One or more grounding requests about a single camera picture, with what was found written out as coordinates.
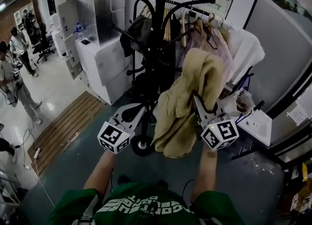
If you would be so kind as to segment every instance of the beige towel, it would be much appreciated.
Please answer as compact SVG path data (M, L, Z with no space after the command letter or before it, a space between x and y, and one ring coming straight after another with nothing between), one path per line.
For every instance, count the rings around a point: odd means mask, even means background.
M192 105L192 91L212 110L222 82L223 63L218 56L197 48L184 60L182 75L158 100L155 150L165 156L180 158L188 154L196 141L197 117Z

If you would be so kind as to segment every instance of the wooden pallet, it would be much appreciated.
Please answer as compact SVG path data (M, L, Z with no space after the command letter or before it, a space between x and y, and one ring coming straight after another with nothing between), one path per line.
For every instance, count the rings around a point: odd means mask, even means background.
M69 145L105 105L87 91L81 94L41 133L34 146L28 149L33 169L37 172L34 162L37 148L41 149L36 159L40 175L53 158Z

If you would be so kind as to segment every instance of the hand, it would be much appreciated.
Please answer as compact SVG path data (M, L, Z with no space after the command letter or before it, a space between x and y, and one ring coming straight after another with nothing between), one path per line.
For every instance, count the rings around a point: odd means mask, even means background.
M208 157L215 157L218 155L218 151L217 150L211 150L210 147L208 146L208 144L206 142L204 142L204 146L203 146L203 154L206 154Z

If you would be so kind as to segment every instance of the white sink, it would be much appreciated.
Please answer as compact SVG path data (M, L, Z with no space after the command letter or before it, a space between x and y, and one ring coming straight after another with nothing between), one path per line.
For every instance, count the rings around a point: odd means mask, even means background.
M254 111L238 125L266 146L271 144L272 119L262 110Z

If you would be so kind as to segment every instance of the caster wheel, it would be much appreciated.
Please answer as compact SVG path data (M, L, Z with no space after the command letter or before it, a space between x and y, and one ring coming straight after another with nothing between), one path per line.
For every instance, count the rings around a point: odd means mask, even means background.
M153 139L148 136L136 136L131 141L132 150L141 157L150 155L153 151Z

